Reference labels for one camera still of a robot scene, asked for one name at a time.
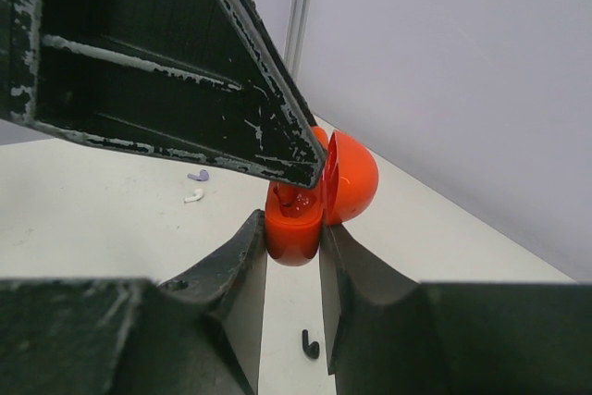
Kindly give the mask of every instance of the chipped paint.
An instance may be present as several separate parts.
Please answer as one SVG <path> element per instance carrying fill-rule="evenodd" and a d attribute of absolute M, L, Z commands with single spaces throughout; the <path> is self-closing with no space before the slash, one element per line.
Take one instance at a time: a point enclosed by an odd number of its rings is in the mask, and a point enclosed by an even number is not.
<path fill-rule="evenodd" d="M 87 45 L 86 43 L 69 41 L 60 36 L 54 36 L 51 34 L 44 35 L 43 45 L 55 48 L 56 50 L 69 50 L 75 55 L 83 55 L 93 59 L 104 60 L 105 62 L 111 62 L 122 67 L 136 68 L 147 72 L 162 72 L 169 77 L 181 80 L 193 80 L 198 85 L 211 86 L 227 92 L 242 91 L 241 85 L 230 80 L 221 80 L 213 76 L 191 73 L 184 69 L 167 67 L 150 60 L 140 59 L 139 57 L 123 55 L 115 51 Z"/>
<path fill-rule="evenodd" d="M 255 130 L 255 139 L 259 141 L 259 150 L 263 151 L 263 131 L 261 130 L 261 126 L 255 125 L 247 119 L 244 119 L 244 123 Z"/>
<path fill-rule="evenodd" d="M 240 15 L 248 17 L 248 14 L 246 13 L 246 11 L 243 11 L 242 9 L 240 10 L 240 12 L 235 10 L 233 8 L 233 5 L 228 0 L 220 0 L 220 1 L 221 1 L 222 5 L 224 6 L 224 8 L 227 10 L 228 16 L 234 21 L 234 23 L 236 25 L 236 30 L 238 31 L 240 39 L 243 41 L 243 43 L 245 43 L 246 50 L 251 55 L 251 58 L 253 59 L 253 61 L 255 61 L 257 66 L 260 68 L 260 72 L 261 72 L 262 76 L 264 77 L 265 82 L 267 83 L 271 93 L 274 94 L 274 96 L 276 96 L 278 98 L 286 98 L 287 100 L 289 100 L 290 96 L 286 97 L 286 94 L 284 93 L 284 92 L 290 90 L 288 84 L 279 75 L 278 70 L 275 66 L 272 65 L 271 67 L 269 67 L 264 62 L 261 53 L 256 50 L 256 45 L 252 39 L 252 36 L 245 29 L 245 26 L 242 22 Z M 238 6 L 238 8 L 242 8 L 240 2 L 236 2 L 235 4 Z M 260 47 L 266 49 L 264 44 L 261 44 Z M 276 83 L 276 81 L 281 82 L 281 87 Z M 267 93 L 265 93 L 260 87 L 257 87 L 257 86 L 253 86 L 253 87 L 255 89 L 263 92 L 265 95 L 265 99 L 267 101 L 270 100 Z M 289 124 L 293 123 L 298 128 L 297 130 L 293 130 L 292 134 L 294 136 L 301 138 L 302 141 L 307 143 L 310 147 L 310 152 L 312 152 L 313 154 L 322 153 L 322 150 L 320 150 L 320 145 L 318 144 L 316 138 L 313 137 L 312 132 L 307 130 L 306 128 L 303 128 L 302 125 L 299 124 L 300 122 L 302 122 L 304 120 L 303 117 L 302 118 L 297 117 L 297 115 L 294 113 L 294 110 L 292 110 L 290 108 L 290 106 L 288 106 L 287 104 L 282 105 L 280 107 L 280 109 L 281 109 L 284 117 L 288 120 Z"/>
<path fill-rule="evenodd" d="M 15 21 L 19 20 L 19 16 L 21 16 L 28 18 L 31 24 L 28 32 L 29 49 L 24 51 L 22 61 L 29 68 L 29 72 L 32 75 L 32 83 L 31 86 L 20 86 L 11 89 L 10 93 L 13 96 L 21 96 L 23 94 L 28 96 L 24 114 L 22 116 L 14 116 L 15 114 L 13 114 L 13 119 L 29 123 L 33 121 L 36 106 L 37 75 L 40 62 L 39 30 L 41 28 L 42 2 L 41 0 L 16 0 L 14 11 L 17 14 Z"/>

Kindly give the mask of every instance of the worn black paint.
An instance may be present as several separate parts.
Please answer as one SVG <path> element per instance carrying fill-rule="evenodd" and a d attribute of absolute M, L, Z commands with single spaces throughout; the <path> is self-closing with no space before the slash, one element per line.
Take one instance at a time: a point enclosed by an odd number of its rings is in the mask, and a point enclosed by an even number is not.
<path fill-rule="evenodd" d="M 36 76 L 23 66 L 34 25 L 24 18 L 24 29 L 10 23 L 13 68 L 1 79 L 11 88 L 32 87 L 36 106 L 5 88 L 4 118 L 86 145 L 316 184 L 325 154 L 310 129 L 315 120 L 251 0 L 39 2 L 39 39 L 58 36 L 222 82 L 198 83 L 52 45 L 36 54 Z M 65 94 L 73 97 L 68 104 Z"/>

